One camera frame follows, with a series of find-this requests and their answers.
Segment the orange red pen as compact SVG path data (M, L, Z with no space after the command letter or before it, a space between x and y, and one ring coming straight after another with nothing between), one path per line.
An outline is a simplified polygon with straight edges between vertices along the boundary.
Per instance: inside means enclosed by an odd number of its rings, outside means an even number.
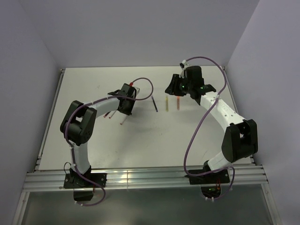
M180 110L180 97L177 96L177 110Z

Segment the yellow highlighter pen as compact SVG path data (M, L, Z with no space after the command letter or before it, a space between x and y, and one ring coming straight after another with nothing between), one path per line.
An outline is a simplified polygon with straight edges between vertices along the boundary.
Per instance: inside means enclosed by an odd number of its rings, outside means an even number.
M169 111L168 96L165 97L165 110L166 112Z

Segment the purple pen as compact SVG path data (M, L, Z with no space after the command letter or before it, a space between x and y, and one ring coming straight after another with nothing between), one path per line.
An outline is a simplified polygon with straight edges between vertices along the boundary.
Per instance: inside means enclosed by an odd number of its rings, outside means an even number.
M155 111L158 112L157 104L156 104L156 102L155 102L155 99L154 99L153 95L151 96L151 99L152 99L152 102L153 102Z

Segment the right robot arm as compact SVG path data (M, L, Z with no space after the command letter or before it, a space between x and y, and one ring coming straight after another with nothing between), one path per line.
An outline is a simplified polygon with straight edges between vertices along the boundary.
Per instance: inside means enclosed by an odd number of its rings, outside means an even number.
M204 117L211 114L225 133L221 151L205 162L201 173L187 170L187 163L183 163L188 177L212 183L220 172L228 170L234 162L258 152L257 123L240 116L221 99L220 93L212 85L205 84L200 66L181 67L182 72L173 74L165 93L177 97L189 95L207 110Z

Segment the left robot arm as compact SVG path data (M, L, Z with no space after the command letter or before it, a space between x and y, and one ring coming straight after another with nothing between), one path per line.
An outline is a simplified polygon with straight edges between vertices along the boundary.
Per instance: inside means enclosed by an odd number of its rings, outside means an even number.
M133 83L123 84L120 90L108 93L108 96L97 103L84 104L73 101L60 125L60 131L71 147L71 168L68 181L76 187L88 187L96 182L91 175L88 159L88 141L93 134L98 117L111 111L118 111L126 116L132 114L135 98L140 89Z

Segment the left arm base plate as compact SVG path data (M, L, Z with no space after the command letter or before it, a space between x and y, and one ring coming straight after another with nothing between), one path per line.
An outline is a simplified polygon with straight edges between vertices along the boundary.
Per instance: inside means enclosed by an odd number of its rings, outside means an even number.
M66 174L64 180L64 189L77 189L77 188L96 188L97 186L94 183L99 184L103 188L106 186L106 173L91 173L89 180L93 181L90 183L89 181L81 178L77 173L75 174Z

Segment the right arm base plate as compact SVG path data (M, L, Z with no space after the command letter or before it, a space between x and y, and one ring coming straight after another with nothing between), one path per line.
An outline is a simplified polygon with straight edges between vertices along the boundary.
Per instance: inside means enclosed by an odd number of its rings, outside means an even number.
M230 182L229 173L227 170L213 172L197 177L190 175L185 175L185 177L189 179L190 185L224 184Z

